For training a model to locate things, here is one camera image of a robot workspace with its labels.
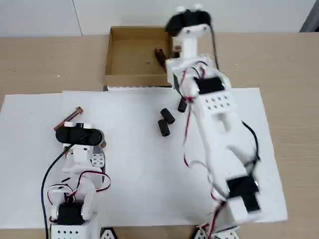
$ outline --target cylindrical block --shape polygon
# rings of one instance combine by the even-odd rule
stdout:
[[[169,112],[169,110],[167,108],[164,108],[160,111],[161,116],[163,116],[164,120],[168,123],[168,124],[172,124],[175,122],[175,118],[171,115],[171,113]]]
[[[166,70],[165,61],[167,58],[163,52],[163,49],[156,48],[154,50],[154,53],[155,53],[155,57],[156,57],[157,61],[159,62],[159,64]]]
[[[158,121],[158,123],[159,123],[159,129],[162,136],[164,137],[169,136],[170,132],[169,132],[167,122],[164,119],[161,119]]]
[[[184,113],[187,108],[187,103],[183,97],[180,98],[177,110],[181,113]]]

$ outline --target screw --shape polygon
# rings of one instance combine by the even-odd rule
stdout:
[[[58,124],[56,127],[54,127],[54,130],[57,131],[58,128],[60,128],[61,126],[64,126],[64,122],[71,121],[73,118],[75,118],[76,116],[78,116],[78,115],[80,115],[82,113],[83,113],[82,108],[81,107],[77,107],[76,110],[72,114],[70,114],[60,124]]]

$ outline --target white wall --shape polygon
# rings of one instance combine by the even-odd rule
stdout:
[[[80,36],[72,0],[0,0],[0,36]]]
[[[200,2],[216,31],[298,32],[316,0],[74,0],[84,35],[112,25],[164,25]],[[0,36],[80,35],[72,0],[0,0]]]

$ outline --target black wire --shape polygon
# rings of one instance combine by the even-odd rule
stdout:
[[[44,205],[44,195],[43,195],[43,189],[44,189],[44,184],[45,184],[45,180],[50,172],[50,170],[52,169],[52,167],[57,163],[57,161],[59,161],[60,158],[62,158],[62,156],[70,150],[70,148],[72,148],[74,146],[74,144],[71,144],[69,146],[67,146],[63,152],[51,163],[51,165],[49,166],[48,170],[46,171],[43,180],[42,180],[42,185],[41,185],[41,205],[42,205],[42,211],[43,211],[43,216],[44,216],[44,226],[45,226],[45,238],[49,239],[49,230],[48,230],[48,222],[46,219],[46,212],[45,212],[45,205]]]
[[[209,25],[209,28],[210,28],[210,32],[211,32],[211,38],[212,38],[215,66],[216,66],[217,70],[219,70],[219,64],[218,64],[218,59],[217,59],[217,49],[216,49],[216,42],[215,42],[215,32],[214,32],[214,28],[213,28],[213,23],[211,23]]]
[[[246,163],[244,165],[244,167],[246,168],[247,166],[249,165],[253,165],[251,170],[249,171],[248,175],[251,175],[253,174],[254,170],[255,170],[255,167],[256,167],[256,164],[257,162],[260,160],[260,157],[259,157],[259,143],[258,143],[258,138],[257,138],[257,135],[256,133],[254,132],[254,130],[249,126],[247,125],[245,122],[243,122],[243,125],[251,132],[252,136],[254,137],[254,140],[255,140],[255,144],[256,144],[256,152],[255,152],[255,157],[253,160],[251,160],[250,162]]]
[[[197,71],[197,69],[196,69],[194,66],[192,66],[191,68],[197,73],[198,77],[200,78],[200,74],[199,74],[199,72]]]

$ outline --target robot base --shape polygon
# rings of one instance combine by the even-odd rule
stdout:
[[[82,225],[52,224],[51,239],[117,239],[112,228],[106,228],[101,237],[100,229],[97,214],[94,213],[92,219]]]
[[[232,230],[212,234],[211,238],[208,238],[208,235],[205,230],[197,229],[193,239],[239,239],[239,237],[235,233],[235,231],[232,229]]]

